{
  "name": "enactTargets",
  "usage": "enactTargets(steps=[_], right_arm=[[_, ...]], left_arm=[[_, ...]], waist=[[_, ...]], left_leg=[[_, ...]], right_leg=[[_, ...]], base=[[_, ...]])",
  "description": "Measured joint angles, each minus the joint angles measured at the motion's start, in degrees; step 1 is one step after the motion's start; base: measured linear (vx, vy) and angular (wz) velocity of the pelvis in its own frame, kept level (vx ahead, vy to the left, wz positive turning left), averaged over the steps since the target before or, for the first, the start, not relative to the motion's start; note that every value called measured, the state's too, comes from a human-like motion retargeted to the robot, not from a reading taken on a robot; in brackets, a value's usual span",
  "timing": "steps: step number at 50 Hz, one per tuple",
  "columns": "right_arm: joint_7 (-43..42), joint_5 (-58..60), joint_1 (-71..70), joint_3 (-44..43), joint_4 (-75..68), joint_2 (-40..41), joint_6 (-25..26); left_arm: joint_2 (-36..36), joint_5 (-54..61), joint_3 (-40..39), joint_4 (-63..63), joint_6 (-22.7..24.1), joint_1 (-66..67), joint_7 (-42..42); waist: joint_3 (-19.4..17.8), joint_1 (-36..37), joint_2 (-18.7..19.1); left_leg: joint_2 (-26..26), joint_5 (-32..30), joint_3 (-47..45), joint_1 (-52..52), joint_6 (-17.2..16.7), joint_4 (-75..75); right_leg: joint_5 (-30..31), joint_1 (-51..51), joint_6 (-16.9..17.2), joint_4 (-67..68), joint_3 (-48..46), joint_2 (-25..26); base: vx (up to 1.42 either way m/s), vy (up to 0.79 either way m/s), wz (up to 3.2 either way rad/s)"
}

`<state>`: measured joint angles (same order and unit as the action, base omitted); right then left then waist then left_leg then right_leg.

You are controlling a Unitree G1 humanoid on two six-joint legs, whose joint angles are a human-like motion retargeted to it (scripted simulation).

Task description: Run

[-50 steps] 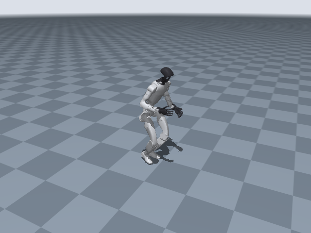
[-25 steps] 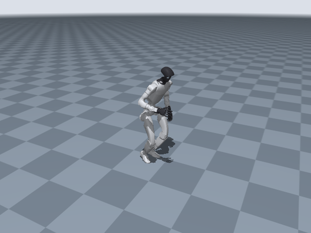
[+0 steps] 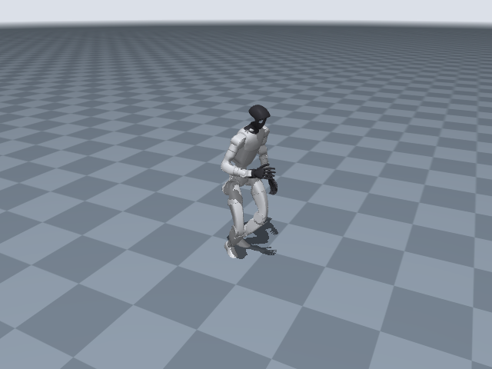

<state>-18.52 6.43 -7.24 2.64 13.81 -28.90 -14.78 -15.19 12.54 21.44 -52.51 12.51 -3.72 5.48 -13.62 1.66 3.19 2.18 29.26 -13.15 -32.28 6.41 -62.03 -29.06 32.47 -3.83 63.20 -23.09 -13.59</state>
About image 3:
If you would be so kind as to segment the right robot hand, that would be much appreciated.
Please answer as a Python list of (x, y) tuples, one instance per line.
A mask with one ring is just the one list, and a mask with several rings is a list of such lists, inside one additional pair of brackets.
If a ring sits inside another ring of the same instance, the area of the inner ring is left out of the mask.
[(265, 176), (273, 176), (274, 177), (274, 175), (269, 175), (269, 174), (265, 174), (265, 173), (276, 173), (275, 171), (265, 171), (265, 170), (269, 170), (269, 169), (275, 169), (275, 168), (263, 168), (263, 167), (268, 166), (268, 165), (269, 164), (262, 165), (261, 167), (259, 167), (257, 169), (249, 169), (252, 171), (251, 171), (251, 177), (248, 177), (248, 178), (260, 178), (260, 179), (274, 180), (273, 178), (265, 177)]

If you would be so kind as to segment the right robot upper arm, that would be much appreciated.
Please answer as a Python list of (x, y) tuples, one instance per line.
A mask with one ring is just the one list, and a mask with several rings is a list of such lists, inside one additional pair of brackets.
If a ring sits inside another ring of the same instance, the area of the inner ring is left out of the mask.
[(244, 146), (245, 139), (246, 139), (246, 137), (241, 133), (238, 135), (235, 135), (231, 139), (230, 146), (229, 146), (229, 148), (225, 154), (225, 157), (224, 157), (221, 165), (224, 162), (227, 162), (228, 164), (232, 165), (231, 160), (234, 159), (234, 157), (238, 153), (238, 150)]

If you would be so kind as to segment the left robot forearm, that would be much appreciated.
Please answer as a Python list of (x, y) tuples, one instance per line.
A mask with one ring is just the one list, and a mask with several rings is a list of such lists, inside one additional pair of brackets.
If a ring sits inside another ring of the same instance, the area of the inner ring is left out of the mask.
[[(267, 147), (266, 147), (266, 148), (267, 148)], [(268, 151), (267, 151), (267, 153), (264, 153), (264, 154), (260, 155), (260, 156), (259, 156), (259, 159), (260, 159), (260, 161), (261, 161), (261, 165), (269, 164), (269, 163), (268, 163)], [(265, 167), (263, 167), (263, 168), (269, 168), (269, 167), (270, 167), (270, 166), (268, 165), (268, 166), (265, 166)], [(271, 170), (271, 169), (269, 169), (269, 170)], [(267, 171), (267, 170), (265, 170), (265, 171)], [(265, 174), (267, 174), (267, 173), (265, 173)], [(267, 177), (267, 176), (266, 176), (266, 177)]]

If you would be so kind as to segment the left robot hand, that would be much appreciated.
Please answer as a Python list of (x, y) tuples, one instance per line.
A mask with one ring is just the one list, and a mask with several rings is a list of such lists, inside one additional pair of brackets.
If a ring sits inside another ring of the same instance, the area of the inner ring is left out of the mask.
[[(270, 171), (270, 170), (268, 170), (268, 171)], [(272, 175), (272, 173), (268, 173), (268, 174)], [(267, 176), (267, 178), (272, 178), (272, 176)], [(270, 188), (271, 188), (271, 191), (269, 192), (269, 194), (272, 194), (272, 195), (276, 194), (278, 191), (278, 185), (277, 185), (276, 181), (275, 180), (268, 180), (268, 183), (269, 183)]]

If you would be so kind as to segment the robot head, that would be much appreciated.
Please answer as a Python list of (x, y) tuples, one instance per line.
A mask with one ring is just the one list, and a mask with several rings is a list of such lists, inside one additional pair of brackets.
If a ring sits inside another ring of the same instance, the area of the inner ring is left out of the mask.
[[(259, 129), (263, 128), (267, 118), (271, 116), (268, 110), (261, 105), (252, 106), (249, 109), (249, 114), (255, 119), (255, 121), (244, 127), (244, 130), (249, 130), (251, 128), (254, 130), (249, 131), (252, 134), (257, 134), (259, 132)], [(261, 120), (263, 120), (262, 123), (259, 123), (259, 121)]]

